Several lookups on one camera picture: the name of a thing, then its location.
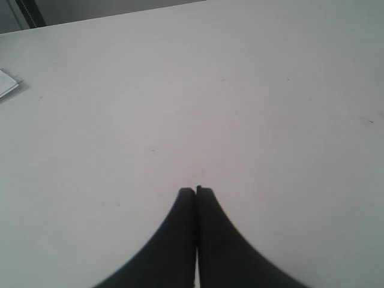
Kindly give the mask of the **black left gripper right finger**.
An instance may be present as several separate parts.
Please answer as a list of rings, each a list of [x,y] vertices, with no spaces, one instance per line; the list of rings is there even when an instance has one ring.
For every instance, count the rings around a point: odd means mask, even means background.
[[[305,287],[238,232],[210,188],[196,189],[201,287]]]

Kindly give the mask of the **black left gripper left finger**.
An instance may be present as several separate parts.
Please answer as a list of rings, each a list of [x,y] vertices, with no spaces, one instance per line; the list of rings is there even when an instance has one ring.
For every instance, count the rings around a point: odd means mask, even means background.
[[[194,287],[196,227],[196,194],[182,188],[151,239],[97,287]]]

